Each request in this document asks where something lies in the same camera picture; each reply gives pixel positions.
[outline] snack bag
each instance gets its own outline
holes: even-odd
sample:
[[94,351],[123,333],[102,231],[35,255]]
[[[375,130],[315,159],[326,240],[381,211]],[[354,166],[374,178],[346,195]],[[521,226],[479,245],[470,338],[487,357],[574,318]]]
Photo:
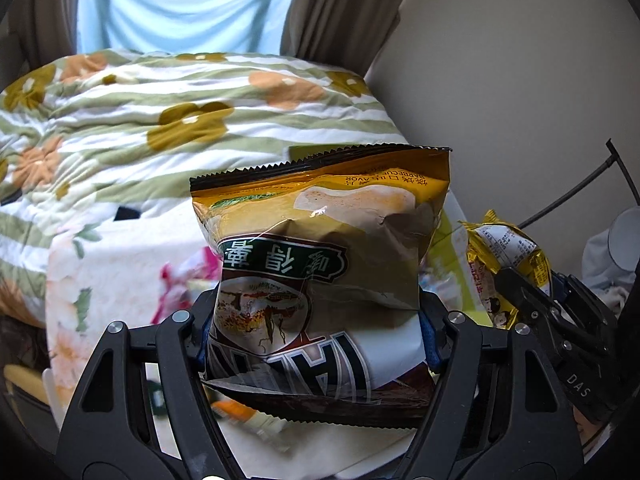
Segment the snack bag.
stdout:
[[481,224],[462,222],[468,233],[467,259],[480,301],[494,325],[510,329],[517,309],[495,290],[494,274],[513,267],[548,296],[551,295],[551,265],[546,256],[515,225],[501,221],[489,210]]
[[448,149],[404,144],[193,179],[223,259],[207,383],[280,418],[417,424],[418,263],[448,186]]

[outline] yellow snack bag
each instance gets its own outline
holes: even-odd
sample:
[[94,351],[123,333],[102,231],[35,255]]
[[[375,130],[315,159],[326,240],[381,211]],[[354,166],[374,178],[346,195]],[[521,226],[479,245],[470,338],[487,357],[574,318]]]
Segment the yellow snack bag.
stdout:
[[418,264],[448,187],[449,150],[406,144],[193,179],[223,260],[209,384],[281,418],[304,402],[310,420],[417,424],[433,393]]
[[480,224],[463,222],[468,233],[467,259],[480,301],[494,325],[510,329],[517,309],[495,290],[494,274],[513,267],[545,294],[551,294],[551,264],[538,245],[515,225],[489,210]]

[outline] window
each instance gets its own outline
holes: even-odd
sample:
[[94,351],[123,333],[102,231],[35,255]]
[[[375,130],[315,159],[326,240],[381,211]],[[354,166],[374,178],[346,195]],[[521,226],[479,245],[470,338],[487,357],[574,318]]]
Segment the window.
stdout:
[[78,0],[78,52],[278,54],[291,0]]

